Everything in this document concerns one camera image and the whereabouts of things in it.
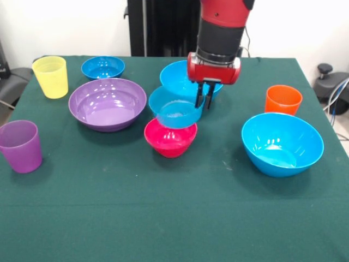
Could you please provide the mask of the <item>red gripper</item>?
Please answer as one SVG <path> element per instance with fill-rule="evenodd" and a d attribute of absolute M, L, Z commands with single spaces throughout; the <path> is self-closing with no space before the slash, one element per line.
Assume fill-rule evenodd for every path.
<path fill-rule="evenodd" d="M 209 86 L 209 91 L 205 98 L 205 108 L 209 110 L 216 83 L 233 85 L 240 74 L 241 62 L 236 57 L 229 64 L 212 64 L 200 59 L 195 52 L 190 52 L 187 58 L 188 78 L 192 82 L 198 82 L 195 108 L 199 108 L 204 100 L 204 82 Z"/>

